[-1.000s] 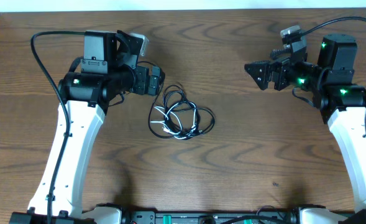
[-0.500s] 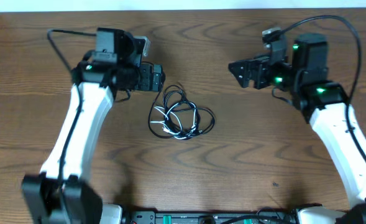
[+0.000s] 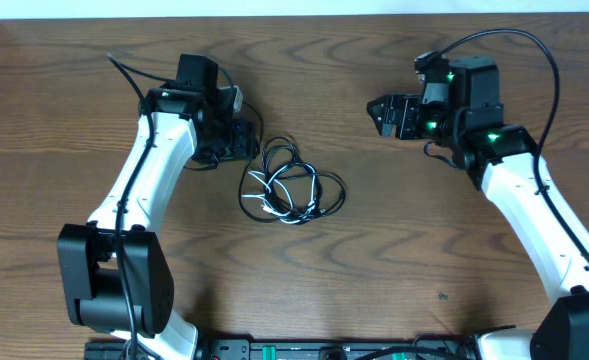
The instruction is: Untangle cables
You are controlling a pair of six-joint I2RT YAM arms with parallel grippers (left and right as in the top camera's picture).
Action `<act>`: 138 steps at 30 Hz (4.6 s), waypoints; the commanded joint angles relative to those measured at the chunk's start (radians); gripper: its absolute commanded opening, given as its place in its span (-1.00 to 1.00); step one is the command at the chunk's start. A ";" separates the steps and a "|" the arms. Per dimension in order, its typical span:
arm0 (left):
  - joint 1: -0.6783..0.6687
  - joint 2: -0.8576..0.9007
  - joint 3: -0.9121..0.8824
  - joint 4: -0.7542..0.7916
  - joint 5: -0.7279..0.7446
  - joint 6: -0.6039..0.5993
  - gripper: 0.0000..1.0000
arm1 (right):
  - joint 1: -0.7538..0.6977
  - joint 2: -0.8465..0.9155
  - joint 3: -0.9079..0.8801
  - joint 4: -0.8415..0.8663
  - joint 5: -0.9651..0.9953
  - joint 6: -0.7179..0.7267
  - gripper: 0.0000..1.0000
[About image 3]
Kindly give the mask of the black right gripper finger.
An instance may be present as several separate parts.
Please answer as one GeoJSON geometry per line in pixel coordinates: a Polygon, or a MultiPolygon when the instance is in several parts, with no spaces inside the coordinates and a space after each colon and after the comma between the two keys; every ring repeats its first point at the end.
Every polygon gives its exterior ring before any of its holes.
{"type": "Polygon", "coordinates": [[[367,114],[373,120],[394,120],[395,106],[398,104],[398,94],[386,94],[380,96],[366,105],[367,114]]]}
{"type": "Polygon", "coordinates": [[[390,137],[396,133],[396,128],[399,122],[394,118],[389,117],[375,117],[373,122],[380,136],[390,137]]]}

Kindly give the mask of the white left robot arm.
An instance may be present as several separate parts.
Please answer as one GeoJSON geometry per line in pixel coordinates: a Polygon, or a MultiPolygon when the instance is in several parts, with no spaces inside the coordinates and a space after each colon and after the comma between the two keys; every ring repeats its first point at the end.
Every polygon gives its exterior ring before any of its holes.
{"type": "Polygon", "coordinates": [[[138,131],[113,187],[88,220],[66,224],[57,252],[70,321],[123,339],[119,359],[206,359],[196,326],[174,310],[174,281],[158,234],[189,161],[208,171],[256,157],[238,86],[218,64],[181,55],[174,79],[139,92],[138,131]]]}

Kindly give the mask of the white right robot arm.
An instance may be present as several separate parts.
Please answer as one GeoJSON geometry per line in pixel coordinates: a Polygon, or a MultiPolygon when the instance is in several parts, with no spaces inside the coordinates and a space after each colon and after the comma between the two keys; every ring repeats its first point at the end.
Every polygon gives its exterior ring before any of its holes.
{"type": "Polygon", "coordinates": [[[506,218],[543,283],[550,310],[534,331],[500,329],[475,337],[480,359],[589,359],[589,233],[555,186],[527,130],[503,121],[493,58],[421,55],[420,94],[393,93],[367,104],[382,136],[451,150],[506,218]]]}

